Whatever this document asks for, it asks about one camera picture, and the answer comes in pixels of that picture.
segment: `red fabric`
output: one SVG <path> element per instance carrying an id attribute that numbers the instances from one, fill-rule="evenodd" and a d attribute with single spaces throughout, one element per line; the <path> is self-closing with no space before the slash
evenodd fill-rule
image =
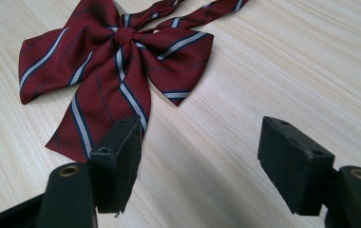
<path id="1" fill-rule="evenodd" d="M 138 114 L 146 130 L 148 80 L 179 105 L 203 73 L 214 36 L 191 30 L 239 10 L 247 0 L 219 0 L 189 15 L 138 31 L 174 11 L 164 0 L 119 15 L 111 0 L 82 0 L 63 28 L 24 41 L 19 60 L 20 98 L 81 83 L 47 148 L 85 162 L 89 151 L 122 118 Z"/>

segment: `school uniform bow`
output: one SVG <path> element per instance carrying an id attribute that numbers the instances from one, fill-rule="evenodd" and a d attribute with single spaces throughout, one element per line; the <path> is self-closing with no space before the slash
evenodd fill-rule
<path id="1" fill-rule="evenodd" d="M 119 16 L 110 0 L 83 0 L 66 25 L 28 39 L 20 53 L 20 98 L 80 83 L 47 147 L 75 161 L 118 120 L 138 114 L 145 131 L 148 81 L 175 105 L 189 94 L 207 64 L 213 35 L 185 28 L 136 31 L 173 11 L 180 1 Z"/>

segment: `light wood surface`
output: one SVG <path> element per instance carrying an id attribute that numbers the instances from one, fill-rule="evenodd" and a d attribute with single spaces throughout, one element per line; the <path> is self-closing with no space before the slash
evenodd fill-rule
<path id="1" fill-rule="evenodd" d="M 154 2 L 116 1 L 122 12 Z M 209 2 L 187 0 L 173 15 Z M 61 28 L 77 3 L 0 0 L 0 212 L 71 162 L 44 144 L 76 86 L 22 105 L 17 65 L 23 40 Z M 100 227 L 323 227 L 325 208 L 292 215 L 261 169 L 261 121 L 295 125 L 334 153 L 336 169 L 361 166 L 361 1 L 251 0 L 197 29 L 216 36 L 204 76 L 180 107 L 152 88 L 133 194 Z"/>

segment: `clamp jaw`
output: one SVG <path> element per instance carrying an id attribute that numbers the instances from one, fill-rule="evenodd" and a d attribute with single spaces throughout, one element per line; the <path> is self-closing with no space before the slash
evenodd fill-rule
<path id="1" fill-rule="evenodd" d="M 318 216 L 326 227 L 361 227 L 361 167 L 333 169 L 334 154 L 290 123 L 264 117 L 258 159 L 292 213 Z"/>

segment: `wooden table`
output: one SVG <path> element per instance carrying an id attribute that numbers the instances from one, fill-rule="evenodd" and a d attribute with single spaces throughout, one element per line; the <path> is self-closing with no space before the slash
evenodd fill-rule
<path id="1" fill-rule="evenodd" d="M 0 0 L 0 212 L 45 191 L 71 160 L 44 148 L 77 86 L 19 100 L 23 40 L 61 28 L 78 0 Z M 116 1 L 122 12 L 156 0 Z M 184 15 L 210 0 L 185 1 Z M 361 166 L 361 1 L 251 0 L 198 28 L 216 36 L 199 85 L 174 107 L 152 88 L 142 162 L 124 214 L 100 227 L 322 227 L 292 215 L 257 160 L 263 116 Z"/>

